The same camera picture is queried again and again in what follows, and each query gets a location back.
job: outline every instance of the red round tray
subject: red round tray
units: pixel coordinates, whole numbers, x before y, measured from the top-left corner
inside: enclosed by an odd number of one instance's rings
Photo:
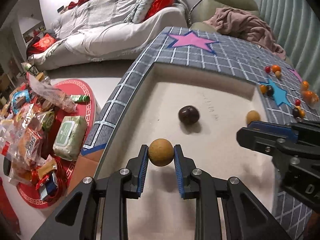
[[[90,96],[90,102],[87,104],[77,104],[76,106],[76,112],[75,113],[66,113],[63,110],[59,110],[57,113],[57,121],[53,125],[50,133],[49,133],[49,140],[53,144],[55,140],[55,136],[50,136],[50,134],[57,134],[60,124],[66,115],[82,115],[85,116],[85,119],[87,120],[88,128],[87,132],[85,134],[84,139],[88,136],[91,127],[94,122],[95,118],[95,99],[94,95],[92,93],[91,88],[89,85],[79,79],[68,79],[65,81],[61,81],[57,84],[54,85],[54,87],[57,87],[67,93],[68,95],[89,95]],[[75,167],[76,162],[70,162],[66,160],[61,159],[61,164],[63,166],[63,169],[66,171],[66,176],[68,178],[67,181],[67,186],[69,186],[71,177],[72,177],[72,172]],[[50,202],[45,202],[40,200],[40,196],[38,191],[34,186],[27,186],[25,184],[19,183],[17,185],[17,189],[21,197],[25,202],[27,202],[30,206],[38,209],[43,209],[50,207],[53,205],[57,200],[55,201],[50,201]]]

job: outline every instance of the white floor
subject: white floor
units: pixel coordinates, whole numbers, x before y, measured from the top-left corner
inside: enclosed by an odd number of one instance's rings
[[[49,76],[52,79],[52,84],[72,78],[86,82],[91,87],[99,107],[102,108],[132,62],[130,60],[119,60],[62,67],[50,71]],[[59,203],[45,210],[38,210],[29,206],[23,201],[17,188],[9,184],[8,178],[3,174],[3,158],[0,155],[0,176],[3,179],[3,187],[7,197],[19,219],[20,239],[30,240]]]

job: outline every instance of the grid pattern paper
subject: grid pattern paper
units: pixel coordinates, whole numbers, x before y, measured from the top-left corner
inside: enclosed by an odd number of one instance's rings
[[[121,120],[120,117],[125,107],[130,98],[134,96],[135,89],[143,81],[144,74],[154,62],[215,71],[248,80],[257,85],[260,82],[267,82],[270,77],[277,86],[287,91],[287,98],[292,107],[295,99],[301,99],[300,82],[288,70],[292,67],[270,51],[253,43],[218,33],[195,31],[199,37],[220,42],[209,45],[215,54],[193,46],[168,48],[174,39],[170,38],[167,33],[185,34],[189,31],[187,28],[167,27],[139,55],[103,107],[85,141],[81,155],[104,149],[107,146],[115,127],[120,123],[119,120]],[[268,75],[264,71],[265,66],[274,64],[279,65],[282,69],[283,78],[281,80],[278,80],[274,74]],[[296,122],[289,106],[282,104],[278,107],[272,98],[264,97],[262,94],[261,100],[269,122],[278,124]],[[301,108],[306,113],[305,119],[320,121],[317,111],[310,109],[302,100]],[[275,204],[273,215],[292,239],[298,239],[311,216],[311,210],[283,191],[278,193]]]

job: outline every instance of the curtain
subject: curtain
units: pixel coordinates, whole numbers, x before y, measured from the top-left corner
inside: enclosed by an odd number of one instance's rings
[[[320,21],[306,0],[260,0],[260,17],[273,29],[293,67],[320,93]]]

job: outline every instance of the pink blanket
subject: pink blanket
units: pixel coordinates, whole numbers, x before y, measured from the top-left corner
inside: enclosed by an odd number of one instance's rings
[[[258,44],[281,59],[285,59],[285,51],[279,44],[276,44],[270,26],[248,11],[232,7],[217,8],[215,15],[204,23],[213,26],[223,35]]]

